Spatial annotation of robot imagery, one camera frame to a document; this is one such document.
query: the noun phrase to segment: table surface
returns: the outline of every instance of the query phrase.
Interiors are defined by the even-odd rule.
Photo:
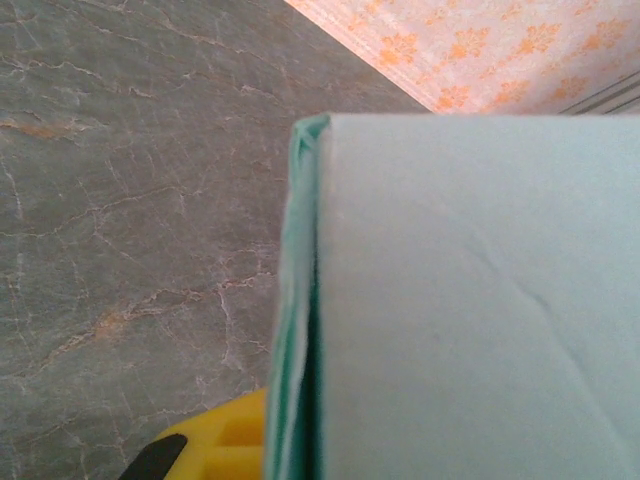
[[[116,478],[264,385],[294,120],[422,109],[280,0],[0,24],[0,477]]]

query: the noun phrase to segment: orange floral pattern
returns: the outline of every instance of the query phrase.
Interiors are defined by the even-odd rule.
[[[559,112],[640,63],[639,0],[286,1],[436,112]]]

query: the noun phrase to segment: black plastic part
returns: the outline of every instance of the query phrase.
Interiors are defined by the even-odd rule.
[[[187,437],[174,433],[142,449],[118,480],[162,480],[187,444]]]

